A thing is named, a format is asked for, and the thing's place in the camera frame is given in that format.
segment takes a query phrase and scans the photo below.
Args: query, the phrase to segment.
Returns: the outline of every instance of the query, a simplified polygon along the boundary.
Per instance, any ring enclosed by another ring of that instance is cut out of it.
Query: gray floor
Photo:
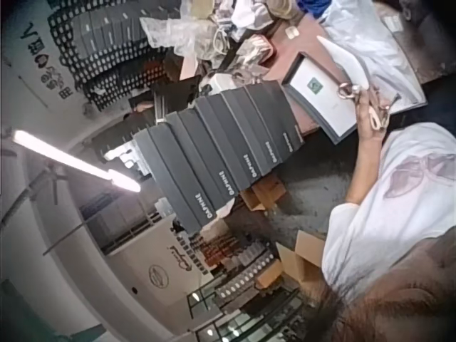
[[[334,145],[319,130],[278,168],[288,194],[269,212],[268,220],[282,244],[294,247],[300,229],[327,233],[329,214],[342,203],[350,183],[357,147],[356,134]]]

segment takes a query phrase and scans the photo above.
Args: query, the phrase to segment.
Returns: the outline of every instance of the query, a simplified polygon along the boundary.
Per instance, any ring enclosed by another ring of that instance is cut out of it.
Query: plastic wrap
[[[153,48],[174,46],[174,52],[178,56],[196,56],[206,61],[217,55],[213,44],[217,25],[211,21],[189,18],[140,20],[147,40]]]
[[[425,103],[415,71],[371,0],[333,0],[322,18],[331,39],[363,60],[384,98],[401,95],[394,112]]]

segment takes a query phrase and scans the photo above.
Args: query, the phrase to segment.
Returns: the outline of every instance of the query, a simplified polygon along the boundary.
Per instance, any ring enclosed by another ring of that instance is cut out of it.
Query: brand name
[[[296,130],[296,134],[298,135],[299,142],[302,144],[302,143],[304,142],[304,140],[302,140],[301,132],[299,132],[299,127],[298,127],[298,125],[295,125],[295,126],[294,126],[294,129]]]
[[[290,139],[288,139],[288,134],[286,134],[284,132],[283,136],[284,136],[284,139],[285,139],[285,143],[288,146],[288,151],[293,152],[293,146],[291,146]]]
[[[274,151],[272,150],[271,144],[269,141],[266,141],[266,147],[268,148],[269,154],[271,155],[272,162],[277,162],[276,155],[274,154]]]
[[[227,178],[227,176],[225,175],[225,172],[220,171],[220,172],[219,172],[219,176],[220,176],[220,178],[222,178],[223,184],[225,184],[225,187],[227,188],[229,195],[230,195],[230,196],[234,196],[233,187],[232,187],[232,186],[230,185],[230,183],[228,182],[228,178]]]
[[[247,167],[250,170],[250,173],[252,174],[252,177],[255,178],[257,176],[257,171],[255,171],[254,166],[252,165],[252,162],[250,161],[250,158],[248,155],[244,155],[244,160],[247,163]]]
[[[212,213],[209,210],[209,208],[207,207],[206,202],[202,199],[201,194],[200,193],[196,194],[195,198],[197,199],[199,205],[201,206],[202,211],[206,214],[206,217],[208,219],[211,219]]]

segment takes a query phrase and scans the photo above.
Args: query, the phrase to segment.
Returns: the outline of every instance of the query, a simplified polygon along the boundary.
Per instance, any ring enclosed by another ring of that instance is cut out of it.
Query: white shirt
[[[422,239],[456,225],[456,139],[434,123],[391,133],[377,182],[361,205],[335,207],[323,251],[333,288],[362,278],[359,293]]]

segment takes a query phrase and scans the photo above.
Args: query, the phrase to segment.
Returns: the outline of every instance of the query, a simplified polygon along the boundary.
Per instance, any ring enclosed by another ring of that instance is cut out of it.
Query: storage rack
[[[48,17],[51,35],[61,54],[61,64],[72,74],[75,89],[81,91],[100,111],[127,96],[134,88],[168,82],[162,63],[152,69],[144,68],[146,62],[161,62],[167,53],[167,48],[151,48],[146,38],[111,46],[90,54],[87,58],[79,55],[73,41],[72,20],[85,12],[128,2],[137,3],[132,0],[61,0],[56,4],[53,1],[55,11]],[[177,0],[147,1],[147,11],[142,11],[142,14],[158,19],[178,18],[179,6]],[[130,77],[119,78],[119,67],[130,61],[138,62],[136,71],[131,72]],[[95,88],[104,90],[95,92]]]

